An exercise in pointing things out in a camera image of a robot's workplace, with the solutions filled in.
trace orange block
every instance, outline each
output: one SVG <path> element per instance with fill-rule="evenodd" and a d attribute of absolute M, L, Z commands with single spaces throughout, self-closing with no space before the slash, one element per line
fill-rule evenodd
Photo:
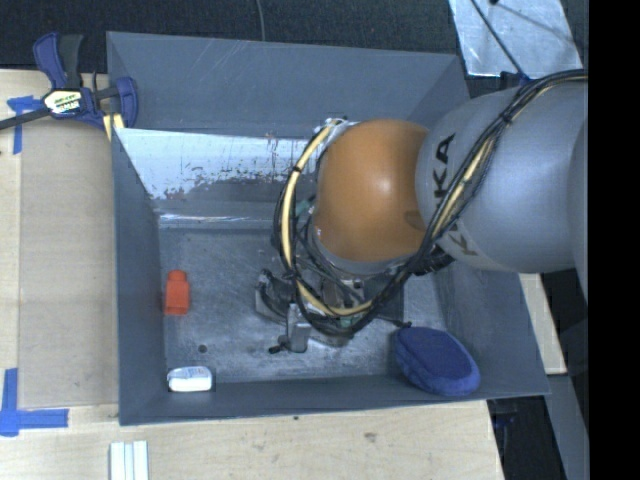
<path fill-rule="evenodd" d="M 182 270 L 170 271 L 164 296 L 164 314 L 186 315 L 189 310 L 189 291 L 187 273 Z"/>

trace white object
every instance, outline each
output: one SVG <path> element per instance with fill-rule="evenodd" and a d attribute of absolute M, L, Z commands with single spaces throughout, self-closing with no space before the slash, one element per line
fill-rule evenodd
<path fill-rule="evenodd" d="M 171 391 L 209 391 L 213 375 L 206 366 L 186 366 L 171 370 L 167 382 Z"/>
<path fill-rule="evenodd" d="M 116 442 L 109 447 L 110 480 L 149 480 L 146 441 Z"/>

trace bin floor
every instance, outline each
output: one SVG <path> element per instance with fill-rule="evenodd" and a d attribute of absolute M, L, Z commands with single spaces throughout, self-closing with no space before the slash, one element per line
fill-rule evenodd
<path fill-rule="evenodd" d="M 167 368 L 208 366 L 217 382 L 283 378 L 330 378 L 396 371 L 390 336 L 396 327 L 374 320 L 341 348 L 309 341 L 307 352 L 269 354 L 279 325 L 255 311 L 255 290 L 263 268 L 279 269 L 279 258 L 266 230 L 160 230 L 162 278 L 187 272 L 191 307 L 184 316 L 164 317 Z M 405 319 L 443 328 L 430 276 L 405 287 Z"/>

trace blue bean bag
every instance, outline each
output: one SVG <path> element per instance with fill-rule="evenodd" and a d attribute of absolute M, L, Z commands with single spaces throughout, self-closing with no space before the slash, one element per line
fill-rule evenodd
<path fill-rule="evenodd" d="M 420 389 L 442 396 L 465 396 L 478 389 L 478 366 L 451 334 L 428 327 L 405 327 L 394 341 L 400 369 Z"/>

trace white eraser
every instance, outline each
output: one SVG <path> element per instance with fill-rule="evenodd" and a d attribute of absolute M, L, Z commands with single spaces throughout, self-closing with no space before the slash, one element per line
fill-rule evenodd
<path fill-rule="evenodd" d="M 209 391 L 213 384 L 213 375 L 206 366 L 185 366 L 174 368 L 167 374 L 171 391 Z"/>

